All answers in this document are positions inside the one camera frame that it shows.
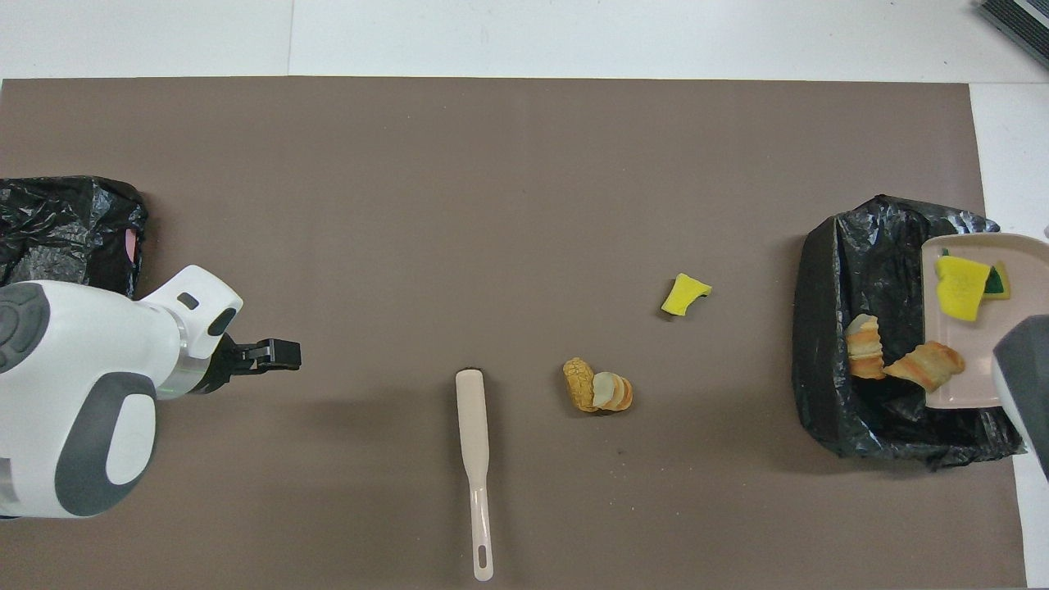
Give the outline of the black bagged trash bin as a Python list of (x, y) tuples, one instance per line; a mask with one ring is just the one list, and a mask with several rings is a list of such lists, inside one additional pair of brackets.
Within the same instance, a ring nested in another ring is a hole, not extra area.
[(842, 458), (920, 461), (930, 470), (1020, 452), (1003, 408), (938, 410), (906, 380), (855, 377), (845, 329), (878, 319), (885, 362), (925, 343), (921, 249), (932, 238), (996, 233), (984, 216), (877, 195), (830, 216), (802, 243), (792, 319), (792, 388), (799, 423)]

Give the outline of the orange striped croissant toy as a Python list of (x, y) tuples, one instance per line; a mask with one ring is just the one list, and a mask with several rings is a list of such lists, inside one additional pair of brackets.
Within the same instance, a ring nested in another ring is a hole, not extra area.
[(876, 316), (857, 315), (844, 329), (844, 343), (851, 376), (873, 380), (887, 377)]

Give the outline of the beige plastic dustpan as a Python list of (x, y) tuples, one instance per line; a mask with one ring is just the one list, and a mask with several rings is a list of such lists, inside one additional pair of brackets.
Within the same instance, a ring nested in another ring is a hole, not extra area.
[[(996, 266), (1007, 285), (1005, 299), (983, 300), (973, 321), (941, 310), (937, 295), (937, 259), (951, 255)], [(926, 406), (939, 410), (1001, 406), (992, 377), (993, 347), (1030, 317), (1049, 314), (1049, 243), (1011, 233), (966, 233), (940, 236), (921, 247), (923, 328), (928, 341), (952, 347), (965, 370), (926, 396)]]

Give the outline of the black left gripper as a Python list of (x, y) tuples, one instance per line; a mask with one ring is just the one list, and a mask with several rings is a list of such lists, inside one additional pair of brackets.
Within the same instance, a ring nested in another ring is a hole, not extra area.
[(265, 338), (257, 343), (238, 344), (229, 334), (210, 357), (204, 377), (196, 384), (196, 393), (216, 392), (235, 376), (264, 374), (269, 368), (300, 368), (301, 344), (278, 338)]

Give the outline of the pale tan bread chunk toy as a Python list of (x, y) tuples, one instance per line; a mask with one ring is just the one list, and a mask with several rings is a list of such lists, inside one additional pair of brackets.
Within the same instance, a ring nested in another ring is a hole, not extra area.
[(964, 357), (954, 347), (939, 341), (928, 341), (885, 366), (883, 372), (891, 377), (917, 384), (926, 393), (934, 393), (965, 368)]

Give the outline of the brown table mat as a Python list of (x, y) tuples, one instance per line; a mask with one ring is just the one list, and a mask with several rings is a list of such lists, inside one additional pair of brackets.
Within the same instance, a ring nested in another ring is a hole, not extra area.
[[(303, 366), (160, 403), (90, 520), (0, 524), (0, 590), (758, 590), (1026, 582), (1008, 460), (844, 460), (798, 423), (802, 239), (880, 193), (983, 206), (960, 85), (7, 79), (0, 178), (147, 201)], [(713, 291), (660, 305), (678, 273)], [(577, 410), (562, 366), (629, 379)], [(484, 375), (475, 580), (456, 373)]]

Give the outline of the sliced bread loaf toy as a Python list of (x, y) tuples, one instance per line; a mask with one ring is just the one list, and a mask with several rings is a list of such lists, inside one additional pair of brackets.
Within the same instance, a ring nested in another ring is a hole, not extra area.
[(633, 403), (633, 385), (629, 379), (611, 372), (593, 376), (592, 406), (598, 410), (626, 410)]

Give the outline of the beige hand brush black bristles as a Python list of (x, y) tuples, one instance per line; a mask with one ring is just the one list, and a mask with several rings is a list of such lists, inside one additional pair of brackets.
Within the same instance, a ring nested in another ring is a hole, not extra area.
[(475, 580), (493, 578), (493, 534), (488, 508), (488, 417), (481, 370), (467, 367), (456, 373), (456, 409), (461, 434), (462, 465), (470, 493), (471, 557)]

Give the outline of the dark ribbed vent grille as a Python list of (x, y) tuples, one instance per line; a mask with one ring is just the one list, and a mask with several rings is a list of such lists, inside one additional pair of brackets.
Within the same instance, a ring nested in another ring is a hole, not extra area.
[(1049, 52), (1049, 0), (978, 0), (977, 8), (1016, 43)]

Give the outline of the black bagged bin pink spot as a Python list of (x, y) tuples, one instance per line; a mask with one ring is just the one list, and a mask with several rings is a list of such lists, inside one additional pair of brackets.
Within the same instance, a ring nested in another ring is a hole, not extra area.
[(117, 180), (0, 178), (0, 287), (46, 279), (131, 297), (147, 220), (143, 195)]

